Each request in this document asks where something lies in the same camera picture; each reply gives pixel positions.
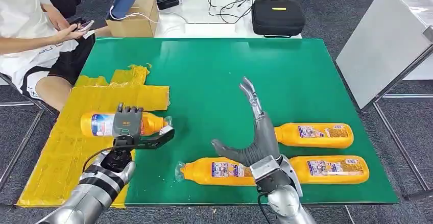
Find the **green tabletop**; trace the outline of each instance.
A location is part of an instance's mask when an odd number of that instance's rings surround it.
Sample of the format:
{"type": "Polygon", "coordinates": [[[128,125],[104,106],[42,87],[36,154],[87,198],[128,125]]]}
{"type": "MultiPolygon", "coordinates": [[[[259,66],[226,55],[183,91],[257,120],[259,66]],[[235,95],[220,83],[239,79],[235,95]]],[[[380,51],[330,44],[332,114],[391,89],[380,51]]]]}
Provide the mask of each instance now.
{"type": "Polygon", "coordinates": [[[126,205],[254,204],[255,187],[177,182],[178,162],[217,157],[218,138],[243,148],[253,140],[251,107],[238,85],[254,84],[275,126],[287,122],[342,122],[355,141],[347,149],[280,145],[297,155],[358,155],[370,178],[357,185],[302,185],[303,203],[396,203],[394,193],[346,89],[319,39],[99,39],[81,74],[110,80],[115,69],[152,64],[148,85],[170,86],[175,138],[156,151],[137,151],[126,205]]]}

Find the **floor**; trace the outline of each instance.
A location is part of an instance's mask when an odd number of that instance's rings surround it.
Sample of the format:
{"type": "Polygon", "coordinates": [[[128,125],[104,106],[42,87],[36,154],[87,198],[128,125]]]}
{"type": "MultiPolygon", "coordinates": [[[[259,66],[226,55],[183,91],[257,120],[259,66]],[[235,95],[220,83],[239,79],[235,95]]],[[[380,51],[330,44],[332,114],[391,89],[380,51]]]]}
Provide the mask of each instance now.
{"type": "MultiPolygon", "coordinates": [[[[97,26],[104,25],[104,16],[112,0],[83,0],[78,15],[94,19],[97,26]]],[[[297,0],[307,16],[304,38],[322,38],[332,58],[350,37],[372,0],[297,0]]],[[[433,93],[431,81],[404,82],[395,88],[397,93],[433,93]]],[[[0,102],[19,101],[18,93],[0,86],[0,102]]],[[[433,103],[386,100],[380,103],[409,154],[417,163],[428,184],[433,184],[433,103]]],[[[12,152],[22,140],[36,116],[34,107],[0,107],[0,172],[10,161],[12,152]]],[[[401,197],[421,190],[409,166],[373,108],[359,113],[377,155],[394,187],[401,197]]],[[[5,188],[0,192],[1,223],[34,223],[52,208],[19,208],[12,204],[18,199],[39,153],[55,122],[55,117],[44,114],[29,141],[21,159],[12,172],[5,188]]],[[[317,223],[373,224],[373,223],[433,223],[433,198],[417,202],[405,201],[396,205],[308,206],[317,223]]],[[[218,207],[142,207],[109,209],[98,223],[264,223],[257,206],[218,207]]]]}

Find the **yellow tape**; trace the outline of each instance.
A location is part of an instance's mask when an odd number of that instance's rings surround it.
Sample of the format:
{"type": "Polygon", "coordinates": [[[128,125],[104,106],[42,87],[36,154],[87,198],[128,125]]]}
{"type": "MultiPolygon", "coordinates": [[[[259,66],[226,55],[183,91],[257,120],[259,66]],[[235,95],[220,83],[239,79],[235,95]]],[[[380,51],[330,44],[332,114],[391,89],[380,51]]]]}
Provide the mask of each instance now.
{"type": "MultiPolygon", "coordinates": [[[[78,78],[17,205],[62,205],[76,187],[84,161],[94,152],[112,146],[112,137],[82,135],[80,119],[83,114],[115,111],[119,102],[143,107],[146,111],[167,109],[169,87],[145,86],[148,69],[135,65],[130,68],[116,70],[110,85],[104,77],[78,78]]],[[[125,207],[127,188],[119,193],[112,207],[125,207]]]]}

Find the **robotic finger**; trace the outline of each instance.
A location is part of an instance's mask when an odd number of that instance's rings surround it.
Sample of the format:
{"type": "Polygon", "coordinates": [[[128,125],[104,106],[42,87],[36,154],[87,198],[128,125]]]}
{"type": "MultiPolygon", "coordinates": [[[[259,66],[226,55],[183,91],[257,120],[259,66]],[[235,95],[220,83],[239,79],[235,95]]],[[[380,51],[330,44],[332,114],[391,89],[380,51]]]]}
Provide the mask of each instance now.
{"type": "Polygon", "coordinates": [[[253,109],[253,114],[255,119],[260,119],[264,117],[264,112],[261,109],[260,101],[257,97],[256,91],[254,89],[254,85],[247,79],[247,77],[244,77],[242,79],[242,83],[239,84],[239,88],[244,92],[244,94],[247,96],[248,101],[251,104],[251,108],[253,109]]]}

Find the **robotic arm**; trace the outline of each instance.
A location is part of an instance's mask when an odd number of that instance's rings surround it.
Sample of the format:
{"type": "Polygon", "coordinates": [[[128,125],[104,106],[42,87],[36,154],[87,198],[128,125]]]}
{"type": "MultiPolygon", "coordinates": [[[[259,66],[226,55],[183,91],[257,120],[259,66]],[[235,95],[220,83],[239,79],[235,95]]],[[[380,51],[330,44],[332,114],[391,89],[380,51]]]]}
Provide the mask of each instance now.
{"type": "Polygon", "coordinates": [[[259,192],[259,204],[260,198],[267,196],[280,224],[315,224],[313,217],[299,201],[299,197],[302,197],[301,184],[287,157],[280,154],[274,126],[268,114],[261,109],[253,84],[244,77],[239,87],[253,109],[254,141],[248,148],[238,150],[214,139],[213,147],[219,155],[250,167],[259,192]]]}
{"type": "Polygon", "coordinates": [[[158,149],[174,137],[174,129],[166,126],[159,136],[140,137],[142,108],[123,108],[119,104],[114,117],[113,147],[101,150],[89,158],[96,159],[85,167],[70,198],[58,209],[36,224],[93,224],[111,206],[135,170],[131,150],[158,149]]]}
{"type": "MultiPolygon", "coordinates": [[[[266,112],[261,109],[253,84],[244,78],[239,87],[253,109],[254,141],[243,150],[225,146],[217,139],[212,141],[212,145],[219,155],[250,167],[259,192],[259,204],[260,198],[267,196],[268,203],[276,212],[280,224],[315,224],[313,217],[299,201],[302,189],[298,177],[287,157],[280,154],[274,127],[266,112]]],[[[89,160],[97,156],[88,168],[83,167],[83,174],[71,197],[36,224],[96,222],[100,214],[110,207],[119,192],[131,180],[135,169],[131,150],[157,149],[174,137],[174,129],[166,126],[157,137],[140,138],[141,112],[142,109],[123,108],[123,104],[119,105],[114,118],[113,147],[101,150],[90,157],[89,160]]]]}

